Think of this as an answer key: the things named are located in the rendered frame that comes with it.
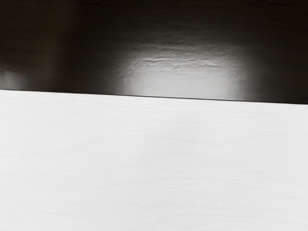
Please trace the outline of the dark brown wooden cabinet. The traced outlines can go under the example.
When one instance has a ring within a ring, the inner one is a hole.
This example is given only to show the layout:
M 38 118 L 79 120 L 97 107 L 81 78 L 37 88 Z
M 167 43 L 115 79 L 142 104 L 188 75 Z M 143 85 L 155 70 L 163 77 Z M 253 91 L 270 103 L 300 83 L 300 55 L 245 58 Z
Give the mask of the dark brown wooden cabinet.
M 308 0 L 0 0 L 0 90 L 308 104 Z

